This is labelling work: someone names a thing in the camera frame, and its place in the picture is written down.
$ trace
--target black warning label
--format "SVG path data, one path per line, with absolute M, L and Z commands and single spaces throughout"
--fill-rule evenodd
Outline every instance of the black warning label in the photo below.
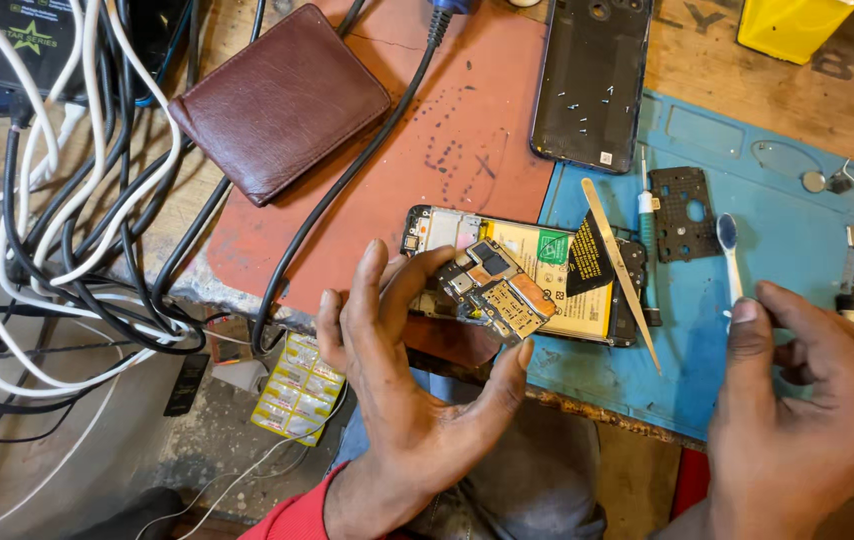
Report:
M 567 296 L 601 288 L 613 281 L 613 266 L 602 242 L 594 214 L 588 211 L 570 244 Z

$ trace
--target leather wallet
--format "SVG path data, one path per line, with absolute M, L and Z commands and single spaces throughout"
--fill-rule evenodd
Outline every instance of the leather wallet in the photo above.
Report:
M 173 98 L 169 112 L 263 207 L 390 106 L 324 13 L 305 4 Z

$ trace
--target phone back cover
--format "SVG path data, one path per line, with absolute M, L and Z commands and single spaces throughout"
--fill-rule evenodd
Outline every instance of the phone back cover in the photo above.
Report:
M 631 169 L 652 0 L 556 0 L 530 148 L 543 158 Z

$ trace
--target green screwdriver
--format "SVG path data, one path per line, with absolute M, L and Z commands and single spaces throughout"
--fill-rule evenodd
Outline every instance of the green screwdriver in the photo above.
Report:
M 654 195 L 647 178 L 647 154 L 640 146 L 640 172 L 643 175 L 644 191 L 637 196 L 637 214 L 640 222 L 640 242 L 647 250 L 647 286 L 644 287 L 644 318 L 647 326 L 659 327 L 661 308 L 658 306 L 658 239 L 654 227 Z

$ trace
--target hand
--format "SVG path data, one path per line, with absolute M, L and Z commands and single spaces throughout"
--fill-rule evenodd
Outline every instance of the hand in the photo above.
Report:
M 410 521 L 493 448 L 524 397 L 534 342 L 504 351 L 480 397 L 450 405 L 414 381 L 401 331 L 411 300 L 454 258 L 452 247 L 388 263 L 373 240 L 341 309 L 325 290 L 317 314 L 320 355 L 357 392 L 370 449 L 333 480 L 323 519 L 330 538 L 376 538 Z
M 715 538 L 810 538 L 854 496 L 854 324 L 768 281 L 756 294 L 733 309 L 704 524 Z M 775 347 L 774 326 L 793 341 Z M 775 396 L 772 362 L 813 396 Z

